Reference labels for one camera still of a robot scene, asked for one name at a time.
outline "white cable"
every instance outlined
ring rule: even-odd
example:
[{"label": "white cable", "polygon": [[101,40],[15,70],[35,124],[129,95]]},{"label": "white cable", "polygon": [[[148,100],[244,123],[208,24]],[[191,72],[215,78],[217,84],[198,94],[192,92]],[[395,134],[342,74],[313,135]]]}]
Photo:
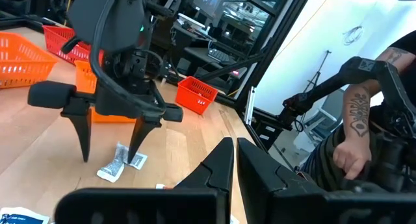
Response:
[{"label": "white cable", "polygon": [[351,45],[354,42],[357,42],[364,33],[362,26],[354,27],[353,29],[344,32],[344,45]]}]

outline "white wall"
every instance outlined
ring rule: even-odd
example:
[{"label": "white wall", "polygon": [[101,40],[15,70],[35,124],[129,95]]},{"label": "white wall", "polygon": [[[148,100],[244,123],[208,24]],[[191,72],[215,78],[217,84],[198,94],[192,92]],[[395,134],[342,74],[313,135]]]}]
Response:
[{"label": "white wall", "polygon": [[[326,50],[332,54],[321,69],[319,82],[337,73],[352,56],[375,58],[404,31],[410,31],[411,24],[415,23],[414,20],[408,21],[409,29],[406,30],[397,23],[412,15],[405,14],[412,12],[412,8],[401,3],[398,5],[397,0],[323,2],[325,0],[307,2],[257,87],[255,107],[279,114],[283,100],[304,90],[307,80],[318,70]],[[343,33],[359,25],[364,28],[363,36],[354,44],[345,46]],[[313,114],[322,101],[317,102],[308,114]]]}]

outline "hand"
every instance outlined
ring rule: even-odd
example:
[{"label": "hand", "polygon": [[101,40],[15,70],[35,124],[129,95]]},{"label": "hand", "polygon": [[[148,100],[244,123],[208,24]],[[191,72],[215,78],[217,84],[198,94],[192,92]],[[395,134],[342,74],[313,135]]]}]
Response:
[{"label": "hand", "polygon": [[335,165],[345,171],[345,178],[353,180],[363,170],[365,163],[371,161],[370,145],[362,139],[346,139],[335,148],[332,158]]}]

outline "keyboard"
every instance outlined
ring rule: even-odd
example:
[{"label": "keyboard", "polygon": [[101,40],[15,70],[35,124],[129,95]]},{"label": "keyboard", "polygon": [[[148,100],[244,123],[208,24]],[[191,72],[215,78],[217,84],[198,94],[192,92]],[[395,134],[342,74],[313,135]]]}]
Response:
[{"label": "keyboard", "polygon": [[231,62],[232,59],[229,57],[229,55],[217,49],[208,50],[208,56],[219,62]]}]

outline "orange basket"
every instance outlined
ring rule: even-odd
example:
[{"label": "orange basket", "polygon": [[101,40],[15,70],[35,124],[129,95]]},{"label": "orange basket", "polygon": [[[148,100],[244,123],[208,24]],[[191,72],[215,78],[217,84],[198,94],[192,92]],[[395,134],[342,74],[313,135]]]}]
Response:
[{"label": "orange basket", "polygon": [[[89,60],[91,47],[83,42],[79,42],[67,55],[60,50],[62,46],[75,35],[73,29],[56,26],[42,27],[44,28],[46,49],[48,51],[72,64],[75,64],[76,60]],[[98,60],[101,61],[102,58],[103,52],[101,51]]]},{"label": "orange basket", "polygon": [[194,77],[187,77],[177,85],[176,102],[198,114],[203,114],[218,94],[217,89]]},{"label": "orange basket", "polygon": [[[96,90],[97,77],[92,73],[89,62],[75,61],[77,66],[77,76],[75,85],[77,91],[94,93]],[[102,116],[92,109],[92,121],[96,123],[134,123],[136,119],[131,119],[123,116]]]},{"label": "orange basket", "polygon": [[0,88],[45,81],[58,60],[14,33],[0,32]]}]

